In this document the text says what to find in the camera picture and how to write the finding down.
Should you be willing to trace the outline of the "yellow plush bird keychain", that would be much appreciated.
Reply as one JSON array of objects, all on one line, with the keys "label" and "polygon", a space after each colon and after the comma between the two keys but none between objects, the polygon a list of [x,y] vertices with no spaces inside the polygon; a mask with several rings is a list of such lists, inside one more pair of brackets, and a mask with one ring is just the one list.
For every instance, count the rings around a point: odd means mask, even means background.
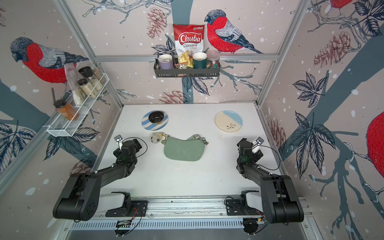
[{"label": "yellow plush bird keychain", "polygon": [[154,144],[160,143],[163,140],[164,136],[162,133],[152,133],[151,142]]}]

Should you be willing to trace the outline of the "green fabric handbag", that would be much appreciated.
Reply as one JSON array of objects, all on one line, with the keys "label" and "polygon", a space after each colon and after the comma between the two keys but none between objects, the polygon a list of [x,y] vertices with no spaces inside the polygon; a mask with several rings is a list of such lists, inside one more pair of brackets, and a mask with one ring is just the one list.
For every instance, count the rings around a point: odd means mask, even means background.
[{"label": "green fabric handbag", "polygon": [[199,161],[207,146],[201,140],[200,135],[193,135],[187,140],[166,135],[161,143],[164,145],[164,155],[168,159],[185,162]]}]

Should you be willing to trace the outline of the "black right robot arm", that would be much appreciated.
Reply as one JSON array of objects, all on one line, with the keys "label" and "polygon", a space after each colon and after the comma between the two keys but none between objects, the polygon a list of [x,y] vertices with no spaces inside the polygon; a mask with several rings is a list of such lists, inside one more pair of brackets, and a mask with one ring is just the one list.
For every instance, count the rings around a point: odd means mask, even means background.
[{"label": "black right robot arm", "polygon": [[304,211],[294,187],[292,179],[287,175],[277,175],[257,164],[263,157],[260,141],[241,139],[237,143],[239,157],[237,170],[245,178],[256,183],[261,190],[260,211],[269,224],[301,223]]}]

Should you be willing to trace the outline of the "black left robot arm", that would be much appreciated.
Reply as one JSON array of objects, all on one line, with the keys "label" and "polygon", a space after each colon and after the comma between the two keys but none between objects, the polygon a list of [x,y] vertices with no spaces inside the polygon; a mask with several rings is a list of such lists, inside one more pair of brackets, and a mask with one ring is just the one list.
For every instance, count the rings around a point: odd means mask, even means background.
[{"label": "black left robot arm", "polygon": [[120,141],[113,154],[116,162],[108,168],[91,174],[72,174],[64,186],[54,208],[53,217],[75,221],[88,221],[96,213],[102,187],[131,175],[138,161],[136,154],[142,145],[136,138]]}]

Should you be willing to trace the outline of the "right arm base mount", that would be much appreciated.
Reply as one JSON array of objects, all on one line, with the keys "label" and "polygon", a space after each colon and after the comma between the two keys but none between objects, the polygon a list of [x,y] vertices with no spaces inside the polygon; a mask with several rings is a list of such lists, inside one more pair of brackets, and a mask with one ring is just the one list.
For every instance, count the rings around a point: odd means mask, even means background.
[{"label": "right arm base mount", "polygon": [[228,196],[224,205],[228,216],[264,216],[260,191],[242,191],[238,199]]}]

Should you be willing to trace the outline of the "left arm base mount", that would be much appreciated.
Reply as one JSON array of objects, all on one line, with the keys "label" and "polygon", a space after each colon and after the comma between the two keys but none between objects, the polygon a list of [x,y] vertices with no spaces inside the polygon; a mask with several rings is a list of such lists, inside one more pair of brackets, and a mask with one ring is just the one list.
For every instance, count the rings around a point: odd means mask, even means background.
[{"label": "left arm base mount", "polygon": [[148,203],[146,200],[132,200],[131,194],[127,192],[112,192],[116,197],[122,197],[121,206],[107,210],[106,217],[145,217]]}]

